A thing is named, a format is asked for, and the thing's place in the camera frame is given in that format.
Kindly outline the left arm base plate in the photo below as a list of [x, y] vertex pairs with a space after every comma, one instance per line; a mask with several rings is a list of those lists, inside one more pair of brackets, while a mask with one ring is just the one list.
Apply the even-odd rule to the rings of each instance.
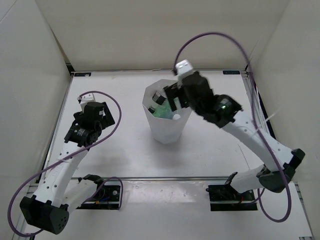
[[116, 176], [102, 178], [99, 175], [88, 174], [85, 177], [79, 177], [78, 182], [89, 180], [96, 184], [97, 193], [77, 210], [120, 210], [123, 203], [124, 184]]

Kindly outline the green plastic bottle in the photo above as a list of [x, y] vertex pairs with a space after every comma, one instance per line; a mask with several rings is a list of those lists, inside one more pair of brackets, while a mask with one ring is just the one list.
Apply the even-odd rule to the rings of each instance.
[[172, 111], [169, 101], [166, 99], [162, 105], [158, 105], [154, 113], [152, 114], [155, 118], [172, 120], [173, 116], [178, 114], [178, 110]]

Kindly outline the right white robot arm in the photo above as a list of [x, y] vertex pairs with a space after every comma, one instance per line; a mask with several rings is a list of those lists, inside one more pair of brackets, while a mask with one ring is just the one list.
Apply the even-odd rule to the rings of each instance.
[[255, 169], [231, 174], [224, 184], [227, 198], [236, 200], [242, 193], [259, 188], [281, 193], [292, 180], [305, 153], [299, 148], [290, 149], [258, 130], [238, 102], [229, 95], [215, 94], [198, 71], [163, 90], [172, 110], [176, 110], [178, 99], [182, 108], [191, 108], [205, 121], [234, 136], [263, 162]]

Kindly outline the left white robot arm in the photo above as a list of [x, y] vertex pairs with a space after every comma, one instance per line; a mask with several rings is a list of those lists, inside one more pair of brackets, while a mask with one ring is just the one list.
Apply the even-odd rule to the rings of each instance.
[[67, 189], [74, 172], [102, 131], [115, 124], [106, 102], [87, 102], [74, 115], [55, 164], [43, 183], [19, 206], [26, 222], [58, 235], [66, 227], [70, 214], [89, 199], [100, 200], [105, 194], [102, 179], [86, 175], [75, 187]]

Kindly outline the clear bottle black label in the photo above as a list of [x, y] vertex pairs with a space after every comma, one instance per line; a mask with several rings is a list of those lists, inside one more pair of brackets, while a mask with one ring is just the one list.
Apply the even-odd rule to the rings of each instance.
[[158, 91], [156, 91], [151, 97], [151, 100], [148, 106], [148, 111], [151, 114], [154, 114], [157, 108], [164, 104], [165, 100], [166, 98], [162, 94], [160, 94]]

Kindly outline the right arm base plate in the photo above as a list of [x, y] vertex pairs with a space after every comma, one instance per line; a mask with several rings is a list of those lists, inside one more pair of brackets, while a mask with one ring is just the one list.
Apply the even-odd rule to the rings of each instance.
[[257, 211], [253, 190], [238, 193], [231, 182], [238, 172], [232, 173], [223, 184], [210, 184], [205, 189], [209, 194], [211, 212]]

